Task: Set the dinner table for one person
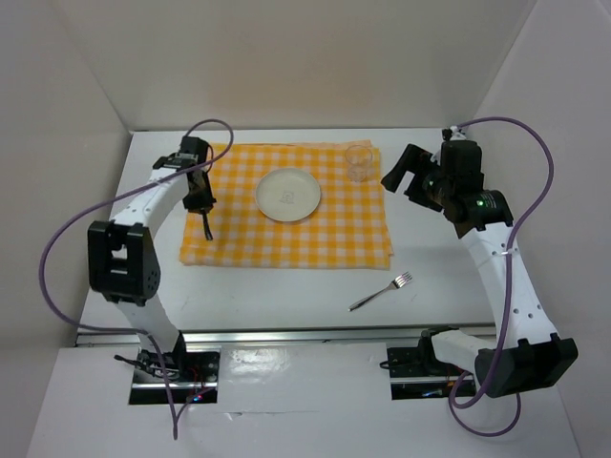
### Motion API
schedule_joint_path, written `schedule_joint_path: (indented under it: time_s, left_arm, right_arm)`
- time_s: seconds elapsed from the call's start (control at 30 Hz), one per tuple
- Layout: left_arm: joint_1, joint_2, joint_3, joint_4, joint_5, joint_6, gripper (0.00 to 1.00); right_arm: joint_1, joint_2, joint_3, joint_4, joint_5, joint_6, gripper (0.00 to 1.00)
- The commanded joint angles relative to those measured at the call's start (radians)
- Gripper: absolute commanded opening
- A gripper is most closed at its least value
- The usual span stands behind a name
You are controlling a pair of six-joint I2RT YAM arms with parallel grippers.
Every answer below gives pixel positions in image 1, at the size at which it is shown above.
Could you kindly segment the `silver table knife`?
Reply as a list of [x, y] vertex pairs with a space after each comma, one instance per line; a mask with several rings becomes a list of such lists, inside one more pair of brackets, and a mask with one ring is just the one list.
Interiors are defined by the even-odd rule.
[[211, 207], [205, 207], [204, 209], [200, 211], [201, 218], [202, 218], [202, 225], [203, 225], [203, 233], [204, 233], [205, 239], [208, 241], [212, 241], [214, 239], [212, 231], [211, 231], [211, 227], [210, 227], [209, 218], [208, 218], [208, 215], [211, 212], [211, 210], [212, 210]]

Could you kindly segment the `clear drinking glass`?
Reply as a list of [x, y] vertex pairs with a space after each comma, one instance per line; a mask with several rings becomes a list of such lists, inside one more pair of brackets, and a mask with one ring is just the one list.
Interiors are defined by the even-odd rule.
[[345, 151], [347, 161], [347, 175], [352, 182], [365, 182], [369, 179], [372, 164], [373, 151], [370, 147], [362, 145], [349, 146]]

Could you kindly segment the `cream round plate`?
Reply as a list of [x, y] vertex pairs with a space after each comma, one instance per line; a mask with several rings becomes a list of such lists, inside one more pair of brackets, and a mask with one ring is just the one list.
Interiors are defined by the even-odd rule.
[[255, 188], [259, 210], [278, 222], [308, 218], [318, 208], [321, 186], [312, 174], [298, 168], [281, 168], [267, 173]]

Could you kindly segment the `yellow white checkered cloth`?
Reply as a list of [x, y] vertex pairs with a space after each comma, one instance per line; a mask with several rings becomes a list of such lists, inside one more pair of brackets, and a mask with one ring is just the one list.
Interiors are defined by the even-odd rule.
[[[368, 140], [357, 148], [372, 153], [368, 179], [348, 178], [350, 143], [247, 143], [227, 150], [211, 170], [217, 201], [206, 239], [200, 217], [187, 216], [179, 260], [185, 265], [254, 268], [390, 268], [393, 254], [379, 184], [381, 155]], [[281, 168], [310, 173], [321, 187], [312, 215], [296, 222], [265, 216], [255, 200], [262, 177]]]

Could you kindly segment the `silver fork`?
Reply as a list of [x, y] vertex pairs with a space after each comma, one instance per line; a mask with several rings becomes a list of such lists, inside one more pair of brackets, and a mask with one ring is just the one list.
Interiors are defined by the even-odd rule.
[[398, 277], [396, 277], [395, 279], [393, 279], [388, 286], [382, 288], [381, 290], [368, 295], [366, 297], [364, 297], [363, 299], [353, 303], [349, 308], [348, 311], [349, 312], [353, 312], [358, 310], [359, 308], [365, 306], [366, 304], [372, 302], [373, 300], [377, 299], [379, 296], [390, 292], [390, 291], [395, 291], [398, 289], [401, 289], [402, 287], [406, 286], [407, 284], [409, 284], [410, 282], [413, 281], [413, 276], [410, 272], [405, 272], [401, 275], [399, 275]]

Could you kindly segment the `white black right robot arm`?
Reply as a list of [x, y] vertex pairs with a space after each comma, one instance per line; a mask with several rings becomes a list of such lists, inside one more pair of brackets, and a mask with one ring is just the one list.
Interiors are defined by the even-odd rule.
[[288, 329], [494, 321], [506, 347], [555, 332], [504, 223], [461, 239], [405, 201], [385, 206], [369, 143], [244, 144], [215, 166], [207, 239], [188, 217], [177, 325]]

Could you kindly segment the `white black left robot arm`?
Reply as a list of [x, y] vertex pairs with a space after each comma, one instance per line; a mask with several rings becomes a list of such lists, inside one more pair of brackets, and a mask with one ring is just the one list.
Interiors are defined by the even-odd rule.
[[137, 195], [108, 221], [93, 222], [87, 233], [89, 283], [116, 305], [130, 326], [142, 330], [137, 364], [175, 381], [187, 372], [182, 333], [169, 320], [158, 296], [161, 269], [154, 237], [178, 203], [201, 216], [204, 236], [213, 238], [207, 215], [216, 203], [205, 162], [210, 144], [185, 136], [179, 149], [153, 166], [152, 188]]

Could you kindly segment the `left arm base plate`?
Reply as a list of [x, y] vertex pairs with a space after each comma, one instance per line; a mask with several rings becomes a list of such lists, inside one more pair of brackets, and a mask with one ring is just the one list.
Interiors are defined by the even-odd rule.
[[[165, 385], [159, 366], [147, 365], [143, 355], [125, 358], [115, 355], [118, 362], [133, 368], [129, 396], [131, 406], [167, 405]], [[188, 352], [184, 367], [168, 368], [169, 386], [176, 404], [215, 404], [218, 401], [218, 380], [221, 353], [219, 350]]]

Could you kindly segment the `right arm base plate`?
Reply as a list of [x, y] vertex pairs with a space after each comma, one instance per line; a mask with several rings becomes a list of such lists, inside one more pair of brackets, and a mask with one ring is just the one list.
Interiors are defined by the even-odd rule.
[[379, 367], [390, 377], [393, 401], [448, 398], [463, 370], [423, 360], [415, 347], [389, 347]]

